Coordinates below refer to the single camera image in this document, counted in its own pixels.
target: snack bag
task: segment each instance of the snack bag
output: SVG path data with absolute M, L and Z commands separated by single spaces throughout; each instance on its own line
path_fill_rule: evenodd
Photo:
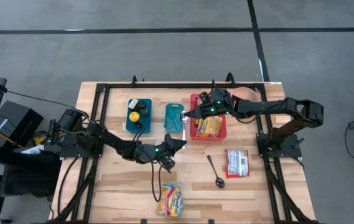
M 225 150 L 226 178 L 249 176 L 249 153 L 247 150 Z
M 178 185 L 163 184 L 162 199 L 157 206 L 157 213 L 179 217 L 182 212 L 182 192 Z
M 196 137 L 217 137 L 222 125 L 222 118 L 212 116 L 206 119 L 201 119 L 197 128 Z

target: wooden tabletop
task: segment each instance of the wooden tabletop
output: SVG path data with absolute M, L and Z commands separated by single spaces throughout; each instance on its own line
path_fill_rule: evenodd
M 269 101 L 283 99 L 284 92 L 280 83 L 264 83 Z M 77 109 L 90 114 L 93 106 L 96 82 L 83 82 L 77 101 Z M 239 96 L 239 90 L 232 90 Z M 148 144 L 160 144 L 166 130 L 163 127 L 165 106 L 168 103 L 182 103 L 189 109 L 190 95 L 209 91 L 200 88 L 114 88 L 109 95 L 105 125 L 109 131 L 122 139 L 130 140 L 133 134 L 128 132 L 126 115 L 128 100 L 131 98 L 152 99 L 152 126 L 149 134 L 143 134 L 140 140 Z M 100 98 L 97 118 L 100 115 Z M 287 115 L 272 115 L 275 127 L 290 120 Z M 157 202 L 151 192 L 151 165 L 140 165 L 125 161 L 111 147 L 105 147 L 99 159 L 95 189 L 91 206 L 90 223 L 139 223 L 145 218 L 149 223 L 272 223 L 271 203 L 264 171 L 263 160 L 258 154 L 255 122 L 238 123 L 231 116 L 226 117 L 227 137 L 216 141 L 192 141 L 188 147 L 180 150 L 174 157 L 175 167 L 169 174 L 162 170 L 162 184 L 177 184 L 182 189 L 183 209 L 180 218 L 163 217 L 156 214 Z M 182 139 L 182 133 L 172 133 L 173 138 Z M 225 177 L 225 149 L 248 150 L 250 176 L 227 179 Z M 225 188 L 215 185 L 215 175 L 206 156 L 211 155 L 218 175 L 225 180 Z M 52 209 L 57 215 L 58 190 L 67 167 L 73 159 L 62 162 Z M 291 158 L 282 158 L 282 169 L 286 188 L 297 206 L 309 218 L 315 218 L 310 195 L 305 181 L 303 168 Z M 80 171 L 81 159 L 71 168 L 62 190 L 61 210 L 75 193 Z M 155 190 L 159 185 L 155 175 Z M 284 218 L 282 201 L 276 194 L 279 213 Z M 85 195 L 80 203 L 79 218 L 82 218 Z

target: black lid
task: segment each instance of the black lid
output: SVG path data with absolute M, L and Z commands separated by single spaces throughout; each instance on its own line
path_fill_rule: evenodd
M 144 109 L 144 108 L 146 108 L 146 102 L 143 101 L 143 100 L 139 100 L 138 103 L 137 103 L 137 106 L 138 106 L 140 109 Z

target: blue container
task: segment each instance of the blue container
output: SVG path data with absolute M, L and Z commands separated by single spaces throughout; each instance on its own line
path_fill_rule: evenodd
M 169 103 L 165 106 L 164 128 L 170 132 L 181 132 L 182 122 L 180 119 L 184 106 L 179 103 Z
M 141 123 L 142 123 L 142 126 L 139 128 L 133 122 L 131 122 L 129 120 L 129 114 L 133 111 L 131 108 L 128 108 L 126 129 L 130 133 L 136 134 L 136 133 L 138 133 L 139 130 L 141 130 L 141 128 L 145 127 L 146 129 L 143 133 L 149 133 L 149 132 L 151 132 L 152 100 L 151 99 L 137 99 L 137 100 L 139 100 L 139 101 L 143 100 L 146 102 L 147 115 L 142 115 L 141 113 L 139 114 L 139 116 L 141 117 Z

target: red basket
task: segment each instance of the red basket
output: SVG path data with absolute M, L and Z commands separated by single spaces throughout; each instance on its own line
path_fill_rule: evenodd
M 190 110 L 195 109 L 196 101 L 199 97 L 199 94 L 192 94 L 190 96 Z M 207 140 L 207 141 L 221 141 L 226 138 L 226 119 L 225 115 L 220 116 L 222 118 L 222 124 L 220 128 L 220 132 L 217 137 L 196 137 L 197 127 L 195 126 L 195 119 L 190 119 L 190 138 L 192 140 Z

